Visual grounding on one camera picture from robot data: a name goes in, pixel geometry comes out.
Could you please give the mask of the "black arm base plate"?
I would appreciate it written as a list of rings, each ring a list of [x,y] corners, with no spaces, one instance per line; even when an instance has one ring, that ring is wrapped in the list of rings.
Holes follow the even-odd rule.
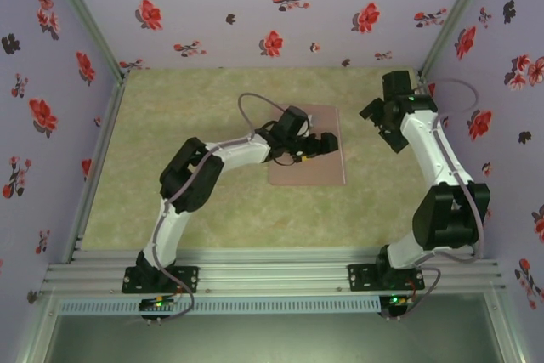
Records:
[[[352,292],[421,291],[425,288],[419,269],[391,269],[376,264],[351,264],[348,282]]]
[[[199,269],[194,266],[173,266],[167,272],[178,281],[182,281],[192,292],[196,291]],[[122,280],[122,293],[151,294],[175,293],[181,286],[159,269],[151,267],[149,270],[138,266],[128,267]]]

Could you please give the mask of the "aluminium corner post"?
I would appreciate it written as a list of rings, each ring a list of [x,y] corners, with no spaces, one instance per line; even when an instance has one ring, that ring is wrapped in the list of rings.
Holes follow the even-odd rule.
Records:
[[[70,4],[73,12],[76,14],[77,18],[82,23],[83,27],[87,30],[89,36],[92,38],[93,43],[101,52],[101,55],[105,59],[105,62],[109,67],[112,75],[119,83],[123,82],[125,75],[123,74],[122,69],[119,67],[118,63],[116,62],[111,47],[106,41],[105,36],[100,30],[97,21],[94,18],[85,0],[67,1]]]
[[[454,2],[445,23],[440,29],[439,35],[434,41],[433,46],[430,48],[430,51],[422,64],[422,67],[417,71],[417,75],[420,79],[427,78],[428,73],[434,67],[438,58],[445,49],[447,42],[452,36],[452,33],[456,29],[456,25],[460,22],[463,14],[470,6],[472,1],[473,0],[456,0]]]

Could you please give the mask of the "aluminium lower frame bar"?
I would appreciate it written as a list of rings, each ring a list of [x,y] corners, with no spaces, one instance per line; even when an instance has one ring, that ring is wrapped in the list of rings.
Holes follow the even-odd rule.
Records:
[[[501,362],[530,363],[530,356],[522,336],[518,334],[519,325],[516,316],[510,310],[507,294],[491,288],[484,293],[484,301]]]
[[[42,295],[25,327],[15,363],[46,363],[55,327],[60,316],[60,301],[52,294]]]

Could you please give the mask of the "green marbled table cover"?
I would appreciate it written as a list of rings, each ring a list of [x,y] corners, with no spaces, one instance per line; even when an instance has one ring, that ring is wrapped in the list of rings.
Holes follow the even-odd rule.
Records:
[[[394,153],[359,112],[382,93],[380,68],[133,71],[82,246],[139,250],[158,216],[159,177],[191,137],[235,139],[274,104],[338,109],[346,184],[273,186],[265,165],[224,174],[190,218],[183,248],[380,247],[411,230],[427,193],[411,149]]]

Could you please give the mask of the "aluminium front frame beam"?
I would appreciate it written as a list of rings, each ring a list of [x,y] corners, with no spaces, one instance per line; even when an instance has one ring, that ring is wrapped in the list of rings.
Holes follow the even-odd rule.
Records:
[[[374,261],[376,248],[235,248],[182,249],[178,265],[199,269],[200,297],[313,296],[349,292],[348,266]],[[119,296],[125,269],[138,251],[77,250],[68,264],[48,266],[42,292],[57,296]],[[460,264],[433,258],[425,264],[424,280],[432,284],[434,269],[441,279],[437,294],[503,290],[506,282],[493,259]]]

